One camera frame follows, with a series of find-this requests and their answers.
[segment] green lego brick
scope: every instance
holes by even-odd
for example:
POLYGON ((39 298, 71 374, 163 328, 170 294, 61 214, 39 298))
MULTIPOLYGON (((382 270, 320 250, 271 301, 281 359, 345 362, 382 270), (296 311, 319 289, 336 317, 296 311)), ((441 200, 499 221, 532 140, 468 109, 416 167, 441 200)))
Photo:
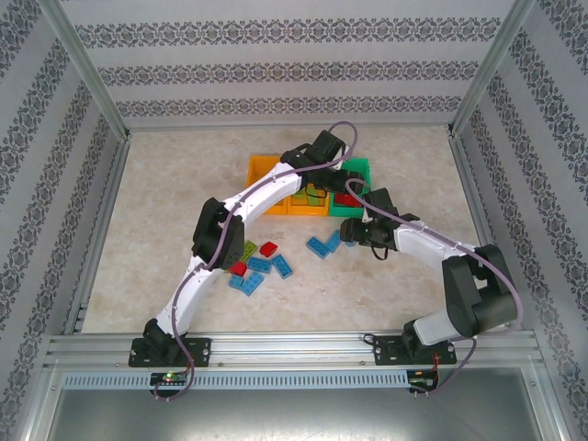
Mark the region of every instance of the green lego brick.
POLYGON ((247 241, 245 242, 245 251, 243 252, 243 255, 241 256, 241 258, 239 259, 240 262, 243 262, 244 264, 246 264, 249 261, 249 257, 251 257, 252 255, 254 255, 254 253, 257 251, 257 245, 254 244, 251 241, 247 241))
POLYGON ((308 186, 306 187, 306 191, 309 194, 309 205, 312 205, 313 207, 321 205, 321 199, 324 198, 323 190, 319 191, 313 186, 308 186))

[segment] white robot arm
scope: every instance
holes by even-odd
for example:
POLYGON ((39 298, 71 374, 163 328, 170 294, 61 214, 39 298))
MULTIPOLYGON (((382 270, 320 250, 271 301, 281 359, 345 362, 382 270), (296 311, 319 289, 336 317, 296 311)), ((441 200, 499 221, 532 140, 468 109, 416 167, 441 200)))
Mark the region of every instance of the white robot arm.
MULTIPOLYGON (((251 222, 281 199, 295 194, 309 183, 328 191, 346 192, 345 182, 363 177, 354 172, 338 170, 338 167, 317 169, 316 165, 330 164, 334 158, 340 157, 345 148, 344 142, 324 130, 313 145, 304 144, 284 153, 280 162, 258 181, 268 179, 265 185, 254 189, 258 185, 255 183, 232 198, 221 202, 211 198, 205 203, 194 233, 193 255, 178 291, 157 317, 149 320, 145 326, 143 336, 159 357, 171 363, 179 351, 172 326, 174 304, 176 331, 178 335, 183 335, 187 333, 198 302, 208 288, 223 269, 234 265, 243 254, 244 230, 251 222), (301 168, 314 169, 302 173, 301 168), (227 217, 233 209, 232 217, 227 217), (226 233, 224 241, 221 240, 223 228, 226 233), (211 262, 215 251, 218 256, 211 262)), ((369 191, 363 198, 372 206, 398 216, 385 188, 369 191)), ((512 296, 492 272, 479 266, 459 249, 425 233, 425 225, 419 218, 412 214, 400 217, 418 228, 400 225, 373 210, 365 209, 363 219, 345 220, 340 234, 343 241, 370 246, 372 250, 385 248, 386 253, 391 249, 413 255, 425 262, 443 281, 446 307, 404 326, 402 340, 408 353, 416 353, 420 347, 458 336, 471 337, 515 318, 516 307, 512 296), (478 288, 476 279, 485 280, 486 286, 478 288)), ((462 246, 483 256, 508 276, 502 254, 495 246, 462 246)))
MULTIPOLYGON (((280 175, 288 170, 293 170, 291 165, 277 163, 276 166, 261 180, 271 178, 271 182, 259 189, 257 189, 251 196, 247 198, 244 204, 238 208, 233 216, 241 216, 244 228, 246 229, 253 221, 261 216, 267 209, 273 207, 283 198, 293 195, 300 190, 300 184, 302 178, 293 173, 290 175, 284 175, 278 179, 274 179, 274 176, 280 175)), ((232 198, 225 199, 221 202, 224 207, 231 210, 241 197, 247 193, 256 183, 253 183, 249 188, 232 198)), ((190 263, 187 267, 184 278, 180 282, 184 282, 184 279, 194 271, 194 269, 200 264, 204 264, 204 260, 198 256, 193 255, 190 258, 190 263)), ((222 269, 216 268, 211 271, 206 269, 199 269, 196 274, 188 280, 186 285, 183 287, 182 295, 177 301, 177 309, 175 314, 177 331, 180 334, 187 332, 190 321, 196 312, 196 307, 202 296, 208 291, 209 287, 214 283, 217 277, 222 273, 222 269)), ((168 301, 167 306, 161 311, 156 319, 161 330, 169 335, 173 335, 172 330, 172 308, 174 303, 174 296, 168 301)))

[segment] lego brick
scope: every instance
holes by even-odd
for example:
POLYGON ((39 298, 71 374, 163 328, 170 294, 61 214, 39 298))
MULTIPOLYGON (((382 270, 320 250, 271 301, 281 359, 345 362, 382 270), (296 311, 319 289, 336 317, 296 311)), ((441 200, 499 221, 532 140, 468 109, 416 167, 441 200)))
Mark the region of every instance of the lego brick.
POLYGON ((235 289, 241 289, 243 285, 243 278, 241 276, 231 276, 229 279, 229 286, 235 289))
POLYGON ((277 245, 273 242, 266 242, 263 245, 261 245, 261 248, 259 249, 259 253, 261 255, 264 255, 265 257, 269 257, 270 255, 272 255, 273 253, 276 252, 277 249, 277 245))
POLYGON ((325 192, 324 190, 317 190, 316 188, 314 188, 314 186, 312 184, 309 184, 306 187, 306 191, 308 193, 308 203, 311 206, 314 207, 318 207, 323 205, 323 202, 321 201, 321 199, 325 199, 325 192))
POLYGON ((335 230, 325 245, 327 248, 329 248, 331 253, 334 253, 337 251, 337 248, 339 248, 340 244, 341 236, 339 235, 339 230, 335 230))
POLYGON ((269 274, 272 270, 272 263, 269 260, 260 259, 259 257, 250 257, 247 262, 247 267, 260 273, 269 274))
POLYGON ((276 267, 277 272, 282 278, 288 278, 294 274, 294 271, 292 271, 292 268, 290 268, 290 265, 288 265, 288 262, 286 262, 286 259, 282 254, 278 254, 274 257, 272 259, 272 264, 276 267))
POLYGON ((235 265, 233 265, 233 266, 231 266, 231 268, 229 268, 229 272, 231 272, 231 274, 234 274, 236 276, 243 277, 245 275, 245 273, 247 272, 247 265, 244 264, 243 262, 237 262, 235 265))
POLYGON ((249 261, 249 258, 254 255, 255 251, 257 251, 257 245, 251 241, 245 242, 245 248, 243 251, 243 255, 239 259, 239 262, 243 262, 246 264, 249 261))
POLYGON ((241 291, 247 296, 250 297, 254 291, 261 285, 261 282, 264 281, 264 277, 254 271, 251 276, 247 278, 241 285, 241 291))
POLYGON ((324 259, 330 253, 327 246, 314 236, 312 236, 311 239, 306 242, 306 247, 318 255, 321 259, 324 259))
POLYGON ((343 193, 337 193, 334 195, 334 203, 346 207, 354 207, 356 209, 361 207, 361 203, 357 199, 351 195, 344 195, 343 193))

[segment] beige floor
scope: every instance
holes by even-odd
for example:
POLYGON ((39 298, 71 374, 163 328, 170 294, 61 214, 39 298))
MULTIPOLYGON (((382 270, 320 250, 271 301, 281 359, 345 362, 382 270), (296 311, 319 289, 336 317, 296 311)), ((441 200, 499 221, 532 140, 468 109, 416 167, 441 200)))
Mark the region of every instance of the beige floor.
MULTIPOLYGON (((139 333, 168 301, 187 266, 202 203, 244 188, 249 156, 312 142, 317 128, 140 133, 108 229, 85 333, 139 333)), ((336 132, 350 141, 351 132, 336 132)), ((374 188, 386 187, 401 213, 476 243, 443 128, 360 128, 374 188)), ((407 255, 379 262, 366 247, 342 246, 321 261, 306 247, 326 241, 342 218, 263 216, 246 237, 271 240, 294 269, 275 272, 251 298, 222 275, 200 303, 193 331, 398 329, 444 304, 431 271, 407 255)))

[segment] aluminum frame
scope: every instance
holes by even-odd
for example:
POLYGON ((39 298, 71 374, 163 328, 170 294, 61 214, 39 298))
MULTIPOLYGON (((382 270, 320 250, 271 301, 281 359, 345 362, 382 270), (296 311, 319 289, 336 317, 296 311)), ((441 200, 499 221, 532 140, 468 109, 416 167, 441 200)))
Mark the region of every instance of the aluminum frame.
MULTIPOLYGON (((376 373, 391 369, 404 371, 407 368, 431 367, 430 365, 376 366, 372 347, 364 343, 362 339, 366 333, 399 334, 398 332, 366 331, 279 334, 201 333, 189 336, 206 336, 213 341, 210 365, 207 368, 198 369, 199 372, 343 373, 360 369, 366 373, 376 373)), ((128 366, 130 342, 136 337, 138 337, 137 334, 53 336, 49 342, 40 381, 33 395, 31 409, 19 439, 27 441, 48 439, 63 382, 68 373, 112 372, 122 376, 129 372, 166 371, 167 369, 128 366)), ((466 356, 469 345, 469 341, 456 343, 458 361, 466 356)), ((543 439, 570 439, 533 331, 480 336, 478 349, 466 368, 521 369, 528 398, 543 439)))

